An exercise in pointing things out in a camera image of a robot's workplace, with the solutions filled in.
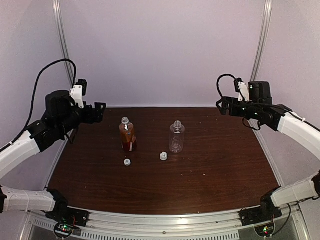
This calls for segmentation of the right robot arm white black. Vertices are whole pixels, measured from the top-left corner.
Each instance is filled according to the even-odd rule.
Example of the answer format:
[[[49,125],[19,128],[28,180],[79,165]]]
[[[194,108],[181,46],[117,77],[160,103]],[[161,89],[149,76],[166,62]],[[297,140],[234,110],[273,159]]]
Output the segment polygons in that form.
[[[266,125],[300,144],[316,158],[320,157],[320,130],[298,116],[289,107],[274,105],[270,84],[267,81],[254,81],[248,84],[240,78],[234,79],[238,97],[221,95],[216,107],[222,115],[240,117],[245,120],[256,120],[259,131]],[[320,197],[319,172],[288,186],[281,186],[261,198],[262,206],[256,210],[259,220],[268,220],[276,208],[290,203],[317,200]]]

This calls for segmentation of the amber tea bottle red label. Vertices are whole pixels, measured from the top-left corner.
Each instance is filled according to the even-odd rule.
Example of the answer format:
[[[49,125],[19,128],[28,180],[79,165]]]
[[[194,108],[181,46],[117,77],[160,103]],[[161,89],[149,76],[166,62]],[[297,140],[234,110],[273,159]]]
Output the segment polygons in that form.
[[[137,138],[135,133],[134,124],[130,122],[128,117],[121,119],[119,125],[120,139],[122,149],[125,152],[134,152],[137,149]]]

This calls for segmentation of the white cap of tea bottle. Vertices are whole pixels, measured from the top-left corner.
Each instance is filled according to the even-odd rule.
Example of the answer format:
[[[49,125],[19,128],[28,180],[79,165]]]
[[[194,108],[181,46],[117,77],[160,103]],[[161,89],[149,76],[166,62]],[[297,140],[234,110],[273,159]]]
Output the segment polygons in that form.
[[[123,161],[123,163],[124,163],[124,165],[126,166],[126,167],[128,167],[128,166],[130,166],[131,165],[131,160],[129,159],[129,158],[126,158],[124,161]]]

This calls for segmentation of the clear plastic bottle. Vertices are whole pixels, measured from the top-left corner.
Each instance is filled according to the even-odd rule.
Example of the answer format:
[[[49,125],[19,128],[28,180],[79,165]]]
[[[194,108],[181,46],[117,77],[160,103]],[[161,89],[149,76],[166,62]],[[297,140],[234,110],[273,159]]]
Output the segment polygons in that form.
[[[169,149],[178,154],[183,151],[185,139],[185,126],[180,120],[176,120],[169,128]]]

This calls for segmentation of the white cap of clear bottle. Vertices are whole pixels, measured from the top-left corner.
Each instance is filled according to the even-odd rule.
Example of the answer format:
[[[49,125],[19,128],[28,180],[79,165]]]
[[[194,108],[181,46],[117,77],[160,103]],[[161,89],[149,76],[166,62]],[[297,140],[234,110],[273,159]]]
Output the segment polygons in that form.
[[[160,155],[159,158],[161,161],[166,161],[168,159],[168,154],[167,152],[163,151]]]

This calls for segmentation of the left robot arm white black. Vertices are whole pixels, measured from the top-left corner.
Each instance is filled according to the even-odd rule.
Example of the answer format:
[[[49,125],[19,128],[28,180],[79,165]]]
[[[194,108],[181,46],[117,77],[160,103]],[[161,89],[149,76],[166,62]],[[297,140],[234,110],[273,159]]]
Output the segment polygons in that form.
[[[100,123],[106,103],[88,105],[83,88],[57,90],[45,98],[45,112],[40,120],[27,125],[22,134],[0,150],[0,176],[4,177],[27,159],[46,151],[57,141],[69,140],[69,133],[81,124]],[[0,211],[43,211],[57,222],[72,218],[67,199],[57,190],[30,191],[0,187]]]

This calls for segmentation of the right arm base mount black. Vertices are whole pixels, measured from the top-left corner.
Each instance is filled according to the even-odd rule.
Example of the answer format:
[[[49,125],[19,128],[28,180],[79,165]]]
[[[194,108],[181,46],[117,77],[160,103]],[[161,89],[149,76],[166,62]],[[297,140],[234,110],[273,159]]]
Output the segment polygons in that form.
[[[283,215],[280,208],[276,207],[271,199],[275,190],[276,188],[261,197],[260,206],[243,208],[239,211],[239,218],[243,226],[272,221],[274,218],[279,218]]]

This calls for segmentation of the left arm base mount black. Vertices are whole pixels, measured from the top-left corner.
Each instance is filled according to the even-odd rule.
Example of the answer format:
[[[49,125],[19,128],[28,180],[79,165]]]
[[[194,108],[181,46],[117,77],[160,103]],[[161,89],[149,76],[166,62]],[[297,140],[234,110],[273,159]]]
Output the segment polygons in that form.
[[[87,226],[88,211],[69,207],[68,200],[58,190],[48,189],[47,191],[53,196],[53,200],[55,201],[53,210],[44,212],[47,218],[75,228]]]

